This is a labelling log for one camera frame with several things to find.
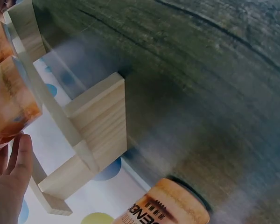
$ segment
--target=polka dot pattern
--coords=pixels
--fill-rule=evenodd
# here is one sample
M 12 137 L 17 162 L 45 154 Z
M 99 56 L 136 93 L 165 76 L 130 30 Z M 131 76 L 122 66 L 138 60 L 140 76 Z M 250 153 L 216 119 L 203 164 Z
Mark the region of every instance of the polka dot pattern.
M 47 73 L 51 73 L 51 72 L 52 72 L 52 69 L 51 69 L 50 67 L 47 67 L 47 68 L 45 68 L 45 71 L 46 71 Z
M 29 216 L 29 208 L 26 201 L 23 201 L 22 210 L 18 219 L 18 224 L 24 224 Z
M 57 88 L 54 85 L 46 84 L 47 88 L 49 89 L 50 93 L 55 97 L 57 95 Z
M 111 224 L 113 218 L 106 213 L 96 212 L 86 216 L 81 224 Z
M 108 166 L 106 169 L 101 171 L 99 174 L 97 174 L 93 180 L 95 181 L 107 181 L 111 178 L 115 177 L 121 169 L 121 158 L 119 157 L 117 160 L 115 160 L 110 166 Z

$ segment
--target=wooden board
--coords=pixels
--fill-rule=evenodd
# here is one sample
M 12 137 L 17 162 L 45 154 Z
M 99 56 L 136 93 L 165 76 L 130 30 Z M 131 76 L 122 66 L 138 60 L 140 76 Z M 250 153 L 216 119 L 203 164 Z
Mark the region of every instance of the wooden board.
M 36 23 L 32 0 L 24 0 L 11 7 L 3 16 L 6 24 L 13 23 L 32 62 L 46 54 Z
M 44 194 L 39 189 L 38 184 L 45 178 L 47 178 L 47 175 L 42 169 L 36 156 L 33 154 L 33 173 L 29 183 L 33 193 L 48 213 L 69 216 L 72 213 L 72 210 L 64 200 Z
M 125 158 L 146 181 L 187 181 L 211 223 L 280 223 L 280 0 L 33 3 L 51 46 L 83 32 L 129 61 Z
M 99 171 L 126 151 L 125 82 L 119 74 L 99 82 L 64 110 L 85 139 Z M 99 171 L 89 170 L 75 155 L 38 186 L 48 195 L 67 199 Z

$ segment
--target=light wood plank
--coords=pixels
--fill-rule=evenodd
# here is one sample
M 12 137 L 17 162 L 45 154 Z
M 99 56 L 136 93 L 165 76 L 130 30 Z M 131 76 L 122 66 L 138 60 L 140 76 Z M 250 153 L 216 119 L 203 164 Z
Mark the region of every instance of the light wood plank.
M 74 155 L 38 186 L 46 194 L 67 199 L 94 176 L 79 156 Z
M 46 54 L 35 19 L 32 0 L 24 0 L 11 7 L 3 16 L 6 24 L 12 23 L 14 25 L 33 62 Z
M 71 120 L 102 171 L 126 151 L 124 79 L 115 73 L 93 88 L 95 91 L 90 89 L 83 93 L 67 109 L 75 115 Z M 39 187 L 48 195 L 66 199 L 99 171 L 88 170 L 75 155 L 41 181 Z
M 72 211 L 64 200 L 42 193 L 38 184 L 47 177 L 38 159 L 33 153 L 33 173 L 29 186 L 44 209 L 50 214 L 69 216 Z

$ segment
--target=wood grain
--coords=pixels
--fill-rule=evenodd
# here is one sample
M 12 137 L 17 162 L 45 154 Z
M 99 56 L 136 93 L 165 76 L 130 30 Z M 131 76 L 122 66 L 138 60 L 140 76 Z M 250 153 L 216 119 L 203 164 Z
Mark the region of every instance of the wood grain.
M 130 62 L 125 158 L 144 179 L 187 181 L 212 224 L 280 223 L 280 0 L 33 3 L 51 46 L 87 31 Z

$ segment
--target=product label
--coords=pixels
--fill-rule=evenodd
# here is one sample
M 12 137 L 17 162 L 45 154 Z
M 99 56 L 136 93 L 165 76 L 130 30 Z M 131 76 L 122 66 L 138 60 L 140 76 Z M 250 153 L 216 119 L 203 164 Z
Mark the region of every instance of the product label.
M 209 219 L 191 193 L 162 179 L 112 224 L 207 224 Z

